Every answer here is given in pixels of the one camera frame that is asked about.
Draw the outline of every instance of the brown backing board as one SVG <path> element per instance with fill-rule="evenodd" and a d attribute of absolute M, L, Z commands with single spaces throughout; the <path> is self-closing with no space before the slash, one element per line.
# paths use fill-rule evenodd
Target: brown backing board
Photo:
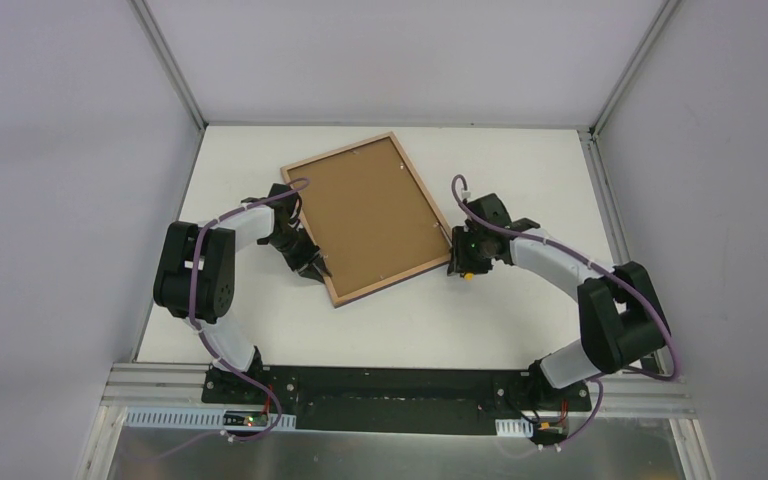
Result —
<path fill-rule="evenodd" d="M 301 177 L 304 227 L 327 255 L 335 307 L 449 261 L 449 225 L 393 133 L 281 169 Z"/>

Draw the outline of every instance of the black mounting plate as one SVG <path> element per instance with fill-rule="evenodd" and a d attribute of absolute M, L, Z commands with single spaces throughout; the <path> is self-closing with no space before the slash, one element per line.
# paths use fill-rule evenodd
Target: black mounting plate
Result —
<path fill-rule="evenodd" d="M 256 360 L 248 373 L 273 388 L 300 430 L 495 435 L 495 420 L 520 418 L 519 410 L 559 411 L 564 399 L 569 411 L 591 408 L 584 382 L 529 404 L 525 370 L 263 366 Z M 266 394 L 210 367 L 202 402 L 261 405 Z"/>

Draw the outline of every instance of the purple cable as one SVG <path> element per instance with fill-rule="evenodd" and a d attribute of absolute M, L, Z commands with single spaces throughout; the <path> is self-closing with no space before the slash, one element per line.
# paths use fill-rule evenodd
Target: purple cable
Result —
<path fill-rule="evenodd" d="M 583 432 L 584 429 L 590 425 L 590 422 L 592 422 L 593 419 L 596 418 L 596 414 L 599 412 L 599 409 L 602 408 L 602 399 L 605 397 L 605 386 L 602 385 L 602 381 L 599 380 L 598 378 L 590 378 L 587 381 L 593 382 L 596 385 L 599 385 L 599 396 L 596 397 L 596 405 L 593 405 L 593 410 L 590 411 L 590 415 L 587 416 L 587 419 L 584 420 L 584 423 L 582 423 L 580 427 L 575 429 L 575 431 L 572 432 L 569 437 L 565 438 L 562 442 L 560 442 L 558 444 L 560 446 L 566 445 L 569 441 L 571 441 L 573 438 L 577 437 L 581 432 Z"/>
<path fill-rule="evenodd" d="M 255 201 L 255 202 L 243 205 L 241 207 L 237 207 L 234 210 L 231 210 L 230 212 L 220 215 L 218 220 L 214 219 L 207 222 L 207 224 L 201 227 L 201 229 L 199 230 L 198 236 L 196 237 L 195 250 L 193 251 L 193 263 L 196 264 L 196 262 L 198 262 L 198 259 L 201 258 L 201 247 L 202 247 L 202 244 L 204 243 L 204 236 L 207 234 L 208 230 L 210 230 L 212 227 L 219 224 L 220 222 L 228 220 L 229 218 L 237 214 L 240 214 L 246 210 L 259 207 L 261 205 L 265 205 L 267 202 L 273 202 L 275 200 L 280 200 L 282 198 L 289 197 L 290 195 L 295 195 L 296 193 L 304 190 L 305 188 L 308 187 L 308 185 L 310 185 L 310 180 L 308 180 L 307 178 L 298 178 L 288 183 L 287 185 L 293 185 L 298 182 L 304 182 L 304 184 L 301 187 L 293 188 L 292 190 L 275 195 L 274 197 L 264 198 L 262 200 Z M 278 397 L 275 395 L 275 393 L 272 392 L 272 390 L 266 388 L 265 385 L 249 377 L 248 375 L 246 375 L 245 373 L 241 372 L 236 367 L 228 363 L 225 359 L 220 357 L 219 354 L 216 352 L 216 349 L 214 349 L 213 346 L 210 344 L 204 332 L 202 331 L 202 328 L 199 326 L 198 320 L 196 320 L 196 285 L 197 284 L 198 284 L 198 269 L 193 268 L 192 274 L 190 275 L 190 301 L 189 301 L 188 318 L 190 321 L 190 325 L 192 325 L 194 329 L 199 331 L 199 339 L 201 340 L 201 343 L 204 344 L 204 348 L 207 349 L 207 352 L 210 353 L 211 357 L 215 358 L 217 362 L 219 362 L 219 364 L 225 367 L 225 369 L 227 369 L 229 372 L 240 377 L 241 379 L 251 384 L 252 386 L 255 386 L 260 390 L 263 390 L 263 392 L 266 393 L 266 395 L 272 400 L 272 402 L 275 403 L 275 410 L 277 410 L 277 413 L 278 413 L 278 416 L 275 418 L 274 422 L 272 422 L 269 426 L 257 432 L 256 434 L 250 437 L 237 437 L 235 435 L 229 434 L 229 438 L 232 438 L 234 440 L 241 441 L 241 442 L 249 442 L 252 440 L 263 438 L 269 432 L 271 432 L 276 426 L 278 426 L 278 423 L 281 421 L 281 417 L 284 415 L 284 410 L 281 408 L 281 402 L 278 401 Z"/>

